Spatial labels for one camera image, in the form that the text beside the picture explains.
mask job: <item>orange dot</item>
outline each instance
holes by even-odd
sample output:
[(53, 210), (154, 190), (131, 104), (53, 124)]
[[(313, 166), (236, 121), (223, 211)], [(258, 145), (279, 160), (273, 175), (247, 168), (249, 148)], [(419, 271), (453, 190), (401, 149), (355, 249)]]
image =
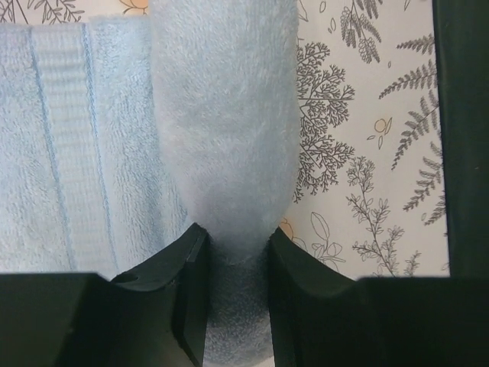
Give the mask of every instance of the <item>orange dot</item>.
[(147, 8), (148, 1), (149, 0), (131, 0), (131, 3), (135, 8), (144, 9)]
[(283, 230), (283, 233), (285, 233), (289, 239), (293, 239), (292, 226), (287, 221), (287, 219), (285, 218), (282, 219), (282, 222), (280, 223), (280, 228)]
[(384, 119), (377, 120), (374, 125), (374, 129), (376, 132), (383, 132), (387, 127), (387, 123)]

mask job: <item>black plastic piece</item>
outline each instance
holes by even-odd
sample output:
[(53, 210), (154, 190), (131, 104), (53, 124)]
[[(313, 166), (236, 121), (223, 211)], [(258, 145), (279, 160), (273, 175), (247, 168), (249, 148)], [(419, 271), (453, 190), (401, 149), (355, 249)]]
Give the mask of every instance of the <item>black plastic piece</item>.
[(0, 365), (201, 366), (209, 237), (178, 240), (109, 282), (97, 274), (0, 276)]
[(270, 238), (275, 367), (489, 365), (489, 281), (348, 279)]
[(433, 0), (450, 272), (489, 278), (489, 2)]

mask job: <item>fuzzy fabric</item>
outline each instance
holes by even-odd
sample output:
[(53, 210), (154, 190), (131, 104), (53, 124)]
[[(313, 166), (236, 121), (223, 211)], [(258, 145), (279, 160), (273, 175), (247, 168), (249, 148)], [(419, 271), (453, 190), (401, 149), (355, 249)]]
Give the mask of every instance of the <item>fuzzy fabric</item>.
[(178, 238), (147, 19), (0, 34), (0, 271), (112, 278)]
[(299, 159), (296, 0), (150, 7), (160, 144), (213, 240), (206, 365), (256, 365), (272, 355), (265, 248)]
[(273, 352), (267, 239), (299, 159), (296, 0), (150, 14), (0, 25), (0, 271), (111, 278), (198, 222), (205, 364), (256, 365)]

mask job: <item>botanical wallpaper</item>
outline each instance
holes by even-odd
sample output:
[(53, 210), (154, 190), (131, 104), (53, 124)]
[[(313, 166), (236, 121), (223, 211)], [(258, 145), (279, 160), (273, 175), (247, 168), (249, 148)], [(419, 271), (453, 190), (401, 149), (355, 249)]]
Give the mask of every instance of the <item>botanical wallpaper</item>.
[[(145, 15), (147, 3), (0, 0), (0, 22)], [(300, 171), (281, 228), (351, 278), (448, 274), (431, 6), (298, 0)]]

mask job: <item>fern print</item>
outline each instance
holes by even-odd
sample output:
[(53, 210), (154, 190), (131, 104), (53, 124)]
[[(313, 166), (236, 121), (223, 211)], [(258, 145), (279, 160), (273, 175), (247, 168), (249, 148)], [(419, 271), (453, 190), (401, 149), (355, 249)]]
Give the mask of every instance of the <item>fern print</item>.
[(421, 113), (414, 111), (408, 112), (412, 119), (404, 123), (408, 129), (401, 133), (402, 138), (399, 140), (400, 145), (397, 148), (394, 161), (392, 163), (392, 170), (397, 167), (401, 157), (404, 156), (404, 153), (409, 149), (414, 141), (419, 140), (420, 136), (429, 134), (431, 129), (440, 135), (438, 114), (439, 101), (431, 90), (429, 91), (428, 95), (429, 103), (426, 101), (425, 97), (421, 97), (421, 100), (419, 101)]
[(386, 95), (391, 94), (394, 91), (405, 89), (409, 87), (410, 89), (428, 89), (436, 87), (438, 80), (436, 77), (436, 67), (435, 64), (430, 60), (428, 65), (423, 64), (416, 70), (411, 70), (408, 74), (400, 76), (397, 81), (390, 84), (384, 91), (379, 95), (379, 99), (383, 99)]
[(397, 49), (414, 50), (416, 52), (421, 51), (421, 54), (423, 55), (428, 52), (428, 54), (431, 55), (433, 54), (433, 52), (435, 52), (435, 38), (432, 34), (428, 36), (423, 36), (421, 38), (418, 38), (417, 40), (407, 41), (403, 42), (402, 44), (398, 44)]
[(441, 195), (439, 199), (440, 201), (436, 204), (431, 216), (427, 221), (425, 221), (425, 226), (432, 225), (446, 214), (445, 191), (443, 191), (443, 195)]
[(352, 147), (329, 134), (330, 128), (348, 121), (348, 102), (355, 96), (353, 88), (344, 85), (344, 69), (336, 65), (322, 67), (329, 53), (322, 43), (297, 46), (301, 152), (294, 203), (303, 198), (304, 190), (316, 195), (337, 184), (337, 170), (354, 152)]
[[(433, 55), (435, 53), (435, 38), (432, 34), (429, 34), (428, 36), (398, 44), (397, 49), (413, 50), (423, 55)], [(429, 89), (428, 99), (423, 96), (419, 101), (420, 112), (408, 112), (412, 119), (405, 123), (408, 129), (401, 133), (400, 145), (397, 148), (392, 164), (392, 170), (394, 170), (401, 157), (404, 156), (404, 153), (414, 141), (418, 141), (422, 136), (436, 133), (438, 142), (431, 141), (429, 143), (434, 158), (423, 157), (423, 168), (419, 169), (420, 180), (416, 181), (414, 196), (403, 207), (405, 211), (417, 208), (419, 203), (431, 195), (434, 190), (442, 186), (443, 156), (442, 149), (440, 148), (442, 134), (439, 122), (439, 101), (433, 92), (433, 89), (437, 87), (437, 83), (438, 78), (435, 62), (429, 60), (427, 64), (418, 67), (416, 71), (412, 70), (409, 74), (398, 78), (396, 82), (388, 86), (379, 95), (379, 99), (382, 99), (388, 94), (406, 89), (407, 87), (410, 89)], [(429, 226), (441, 219), (445, 215), (445, 211), (445, 196), (443, 194), (443, 196), (440, 196), (440, 201), (436, 204), (436, 207), (432, 210), (432, 215), (429, 219), (425, 221), (422, 218), (422, 221), (425, 226)]]
[(406, 211), (418, 207), (420, 202), (424, 201), (438, 185), (442, 184), (442, 149), (437, 147), (433, 142), (430, 143), (430, 148), (436, 158), (433, 160), (423, 157), (425, 167), (424, 170), (419, 170), (419, 175), (422, 180), (416, 182), (417, 188), (414, 190), (415, 195), (404, 206), (404, 210)]
[[(358, 47), (360, 57), (365, 63), (371, 63), (372, 60), (376, 60), (378, 63), (381, 61), (375, 41), (381, 43), (382, 38), (371, 23), (371, 19), (373, 17), (377, 19), (379, 15), (376, 1), (382, 4), (382, 0), (356, 0), (356, 2), (352, 0), (351, 7), (344, 7), (340, 17), (343, 41), (347, 47)], [(360, 8), (360, 12), (366, 11), (368, 18), (364, 12), (359, 13), (357, 6)]]
[(379, 18), (379, 12), (377, 10), (377, 3), (382, 5), (384, 0), (356, 0), (358, 7), (360, 10), (365, 10), (368, 14), (368, 17), (372, 19), (372, 17), (375, 17), (375, 19)]
[[(351, 206), (353, 217), (358, 219), (358, 223), (366, 223), (365, 230), (370, 233), (371, 239), (365, 240), (362, 245), (356, 242), (352, 248), (360, 256), (362, 261), (373, 259), (377, 262), (377, 272), (374, 274), (381, 276), (385, 271), (391, 276), (399, 275), (399, 262), (397, 260), (396, 244), (401, 240), (404, 230), (399, 226), (387, 229), (387, 234), (382, 227), (390, 213), (388, 200), (378, 200), (378, 206), (374, 206), (374, 198), (368, 194), (374, 190), (374, 170), (375, 165), (365, 157), (357, 157), (351, 160), (351, 168), (348, 169), (348, 184), (351, 187), (358, 187), (360, 195), (347, 196), (348, 205)], [(417, 266), (417, 259), (421, 254), (416, 254), (406, 261), (407, 267), (404, 274), (409, 272), (414, 274)]]
[[(414, 50), (421, 52), (421, 54), (432, 54), (435, 48), (435, 38), (430, 34), (429, 36), (418, 38), (417, 40), (407, 41), (397, 45), (397, 49)], [(385, 96), (396, 92), (401, 89), (409, 87), (410, 89), (432, 89), (438, 85), (438, 78), (436, 74), (436, 65), (433, 60), (429, 60), (427, 64), (423, 64), (421, 67), (411, 70), (404, 76), (397, 78), (395, 82), (390, 84), (379, 95), (379, 99), (383, 99)]]

